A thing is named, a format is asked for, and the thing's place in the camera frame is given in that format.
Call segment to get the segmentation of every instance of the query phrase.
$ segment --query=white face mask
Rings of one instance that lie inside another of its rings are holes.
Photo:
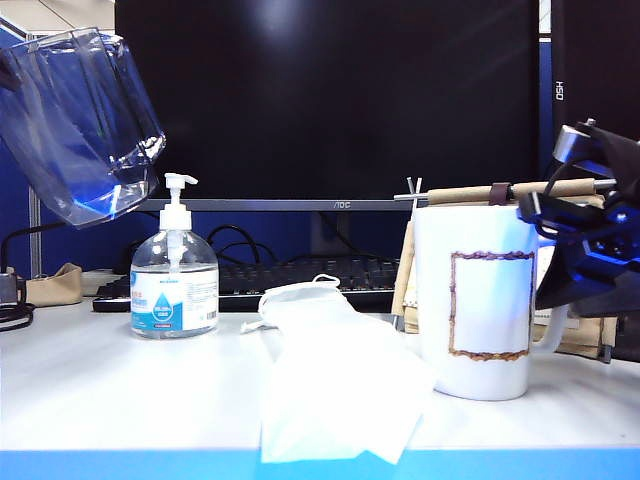
[[[356,312],[338,285],[322,275],[271,289],[262,321],[246,328],[277,327],[284,342],[262,404],[264,462],[368,450],[397,463],[426,407],[431,372],[389,323]]]

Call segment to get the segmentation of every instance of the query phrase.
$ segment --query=computer monitor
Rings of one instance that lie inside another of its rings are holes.
[[[537,2],[136,0],[115,20],[194,210],[398,210],[407,176],[537,176]]]

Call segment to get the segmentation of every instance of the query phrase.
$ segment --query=pump nozzle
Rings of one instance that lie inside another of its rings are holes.
[[[185,182],[195,185],[198,180],[190,175],[182,175],[180,173],[165,173],[164,178],[167,182],[167,189],[171,192],[171,204],[180,203],[180,190],[184,190]]]
[[[164,176],[171,192],[171,203],[160,211],[160,230],[191,230],[191,212],[180,203],[180,193],[186,183],[195,185],[198,180],[180,173],[165,173]]]

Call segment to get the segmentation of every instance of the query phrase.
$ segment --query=brown square design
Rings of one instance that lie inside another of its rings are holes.
[[[514,260],[529,260],[531,262],[531,287],[529,291],[529,337],[531,336],[531,322],[533,321],[531,299],[533,298],[533,289],[535,288],[535,252],[524,253],[520,251],[507,252],[507,253],[493,253],[493,252],[473,252],[473,253],[461,253],[454,252],[451,254],[451,314],[449,316],[449,353],[455,356],[469,357],[475,361],[487,361],[487,360],[517,360],[518,358],[529,354],[529,347],[525,350],[518,352],[470,352],[468,350],[459,350],[455,347],[455,326],[456,326],[456,262],[457,260],[481,260],[481,261],[514,261]]]

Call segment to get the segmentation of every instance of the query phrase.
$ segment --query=clear plastic bottle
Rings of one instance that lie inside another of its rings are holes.
[[[160,232],[138,247],[131,264],[131,329],[156,339],[198,335],[218,322],[218,260],[179,203],[184,182],[196,180],[166,177],[172,202],[160,212]]]

